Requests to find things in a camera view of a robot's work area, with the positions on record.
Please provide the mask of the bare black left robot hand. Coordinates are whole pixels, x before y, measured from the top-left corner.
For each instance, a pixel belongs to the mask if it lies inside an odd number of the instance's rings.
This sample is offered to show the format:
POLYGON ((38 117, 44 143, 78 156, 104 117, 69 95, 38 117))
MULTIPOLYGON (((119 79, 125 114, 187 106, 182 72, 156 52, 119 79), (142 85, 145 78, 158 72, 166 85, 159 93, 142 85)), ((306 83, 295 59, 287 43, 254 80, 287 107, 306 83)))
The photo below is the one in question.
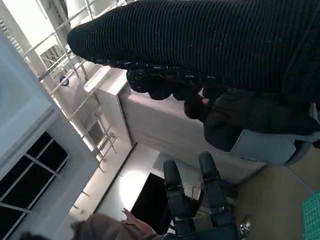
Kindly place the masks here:
POLYGON ((163 163, 164 186, 175 234, 165 240, 238 240, 238 228, 230 204, 221 186, 220 173, 212 155, 199 154, 204 193, 209 214, 195 218, 184 191, 180 172, 174 160, 163 163))

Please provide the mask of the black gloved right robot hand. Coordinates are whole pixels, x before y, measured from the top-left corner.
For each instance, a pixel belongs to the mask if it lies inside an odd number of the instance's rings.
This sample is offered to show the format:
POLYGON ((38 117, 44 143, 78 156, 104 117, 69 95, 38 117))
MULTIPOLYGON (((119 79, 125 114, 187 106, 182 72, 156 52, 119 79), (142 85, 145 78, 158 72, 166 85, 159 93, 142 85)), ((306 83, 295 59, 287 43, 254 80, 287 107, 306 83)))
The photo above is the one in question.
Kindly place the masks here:
POLYGON ((139 0, 74 27, 93 63, 320 101, 317 0, 139 0))

